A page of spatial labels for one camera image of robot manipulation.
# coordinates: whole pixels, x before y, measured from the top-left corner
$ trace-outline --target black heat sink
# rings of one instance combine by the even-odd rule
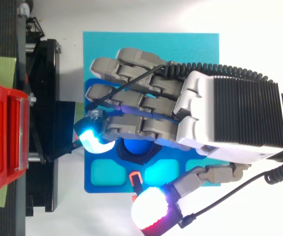
[[[215,142],[283,148],[278,84],[214,78]]]

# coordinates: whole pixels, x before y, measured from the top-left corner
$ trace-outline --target metal rod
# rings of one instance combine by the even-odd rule
[[[27,43],[25,45],[25,52],[26,53],[33,53],[34,48],[35,48],[35,43]]]
[[[30,152],[29,153],[29,162],[40,162],[41,159],[37,152]]]

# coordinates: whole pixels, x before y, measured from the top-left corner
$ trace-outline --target screw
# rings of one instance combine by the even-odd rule
[[[62,47],[61,47],[61,45],[58,45],[58,46],[56,47],[56,53],[58,53],[58,54],[61,54],[61,53],[62,53]]]
[[[18,17],[21,17],[21,18],[30,17],[30,8],[27,3],[24,2],[20,4],[20,6],[18,7]]]
[[[36,97],[34,97],[34,94],[31,93],[31,94],[29,95],[30,106],[32,107],[36,101],[37,101]]]

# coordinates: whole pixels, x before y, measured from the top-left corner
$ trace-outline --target orange clip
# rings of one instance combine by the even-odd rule
[[[142,184],[143,183],[143,180],[142,180],[142,177],[141,177],[141,174],[139,171],[133,171],[129,174],[129,180],[130,180],[130,184],[131,186],[135,186],[133,181],[132,181],[132,177],[135,176],[135,175],[138,175],[139,176],[139,179],[140,179],[140,183]]]
[[[132,199],[132,202],[134,203],[134,202],[136,201],[136,199],[137,199],[137,195],[133,195],[133,196],[131,197],[131,199]]]

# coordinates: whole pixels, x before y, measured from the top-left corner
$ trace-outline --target blue light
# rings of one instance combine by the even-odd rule
[[[88,152],[94,153],[94,154],[107,152],[111,150],[115,145],[115,141],[110,142],[108,144],[101,144],[98,138],[94,136],[93,131],[90,129],[85,131],[83,134],[81,134],[79,136],[79,139],[82,142],[82,145],[84,146],[84,148]]]

